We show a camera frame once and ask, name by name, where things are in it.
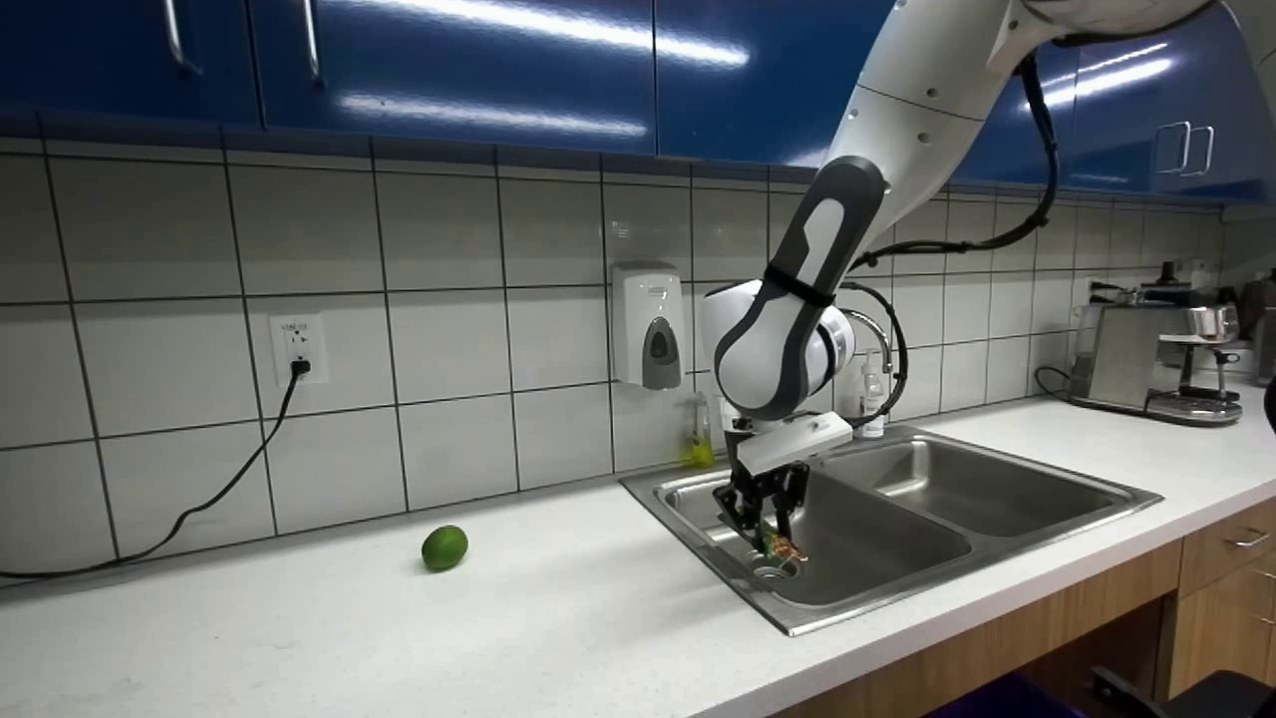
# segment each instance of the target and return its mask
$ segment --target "electrical socket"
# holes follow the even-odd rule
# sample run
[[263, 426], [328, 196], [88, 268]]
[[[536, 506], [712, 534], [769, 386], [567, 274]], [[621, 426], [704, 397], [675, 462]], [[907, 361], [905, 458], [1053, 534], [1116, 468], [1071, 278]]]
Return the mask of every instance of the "electrical socket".
[[324, 342], [324, 320], [320, 316], [275, 316], [269, 320], [269, 334], [275, 334], [275, 381], [277, 381], [277, 386], [288, 386], [293, 361], [312, 363], [308, 386], [328, 385], [328, 342]]

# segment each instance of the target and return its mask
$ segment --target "stainless steel sink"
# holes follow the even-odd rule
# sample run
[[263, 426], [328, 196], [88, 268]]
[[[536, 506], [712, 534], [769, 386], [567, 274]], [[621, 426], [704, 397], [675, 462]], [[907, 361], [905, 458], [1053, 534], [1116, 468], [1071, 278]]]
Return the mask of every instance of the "stainless steel sink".
[[1154, 503], [1149, 491], [905, 430], [812, 462], [808, 499], [793, 516], [808, 567], [785, 574], [722, 526], [722, 483], [725, 471], [645, 475], [625, 486], [785, 636]]

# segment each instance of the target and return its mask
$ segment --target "lime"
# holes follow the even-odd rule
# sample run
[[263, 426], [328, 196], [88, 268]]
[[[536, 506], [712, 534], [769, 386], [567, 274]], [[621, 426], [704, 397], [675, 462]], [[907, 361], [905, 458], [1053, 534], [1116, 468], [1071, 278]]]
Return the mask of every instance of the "lime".
[[462, 526], [434, 526], [422, 544], [427, 570], [441, 574], [454, 570], [466, 558], [466, 530]]

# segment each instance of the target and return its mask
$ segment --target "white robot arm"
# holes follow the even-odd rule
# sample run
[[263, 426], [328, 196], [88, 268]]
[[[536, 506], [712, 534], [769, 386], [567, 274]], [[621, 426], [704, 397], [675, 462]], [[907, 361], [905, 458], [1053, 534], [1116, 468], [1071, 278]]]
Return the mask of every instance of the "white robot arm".
[[839, 414], [797, 414], [853, 353], [833, 302], [843, 268], [962, 165], [1016, 64], [1061, 35], [1141, 35], [1213, 0], [895, 0], [785, 240], [753, 284], [704, 300], [734, 483], [722, 516], [757, 548], [790, 548], [804, 458], [847, 439]]

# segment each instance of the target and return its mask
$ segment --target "kitchen counter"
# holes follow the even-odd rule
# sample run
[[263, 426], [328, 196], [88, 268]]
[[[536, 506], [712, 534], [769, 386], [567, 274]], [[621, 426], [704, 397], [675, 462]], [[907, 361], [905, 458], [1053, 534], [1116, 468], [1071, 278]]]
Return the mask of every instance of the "kitchen counter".
[[[924, 430], [1165, 503], [785, 639], [621, 486], [572, 486], [0, 593], [0, 713], [769, 713], [1276, 494], [1224, 430], [1020, 402]], [[471, 558], [422, 574], [462, 523]]]

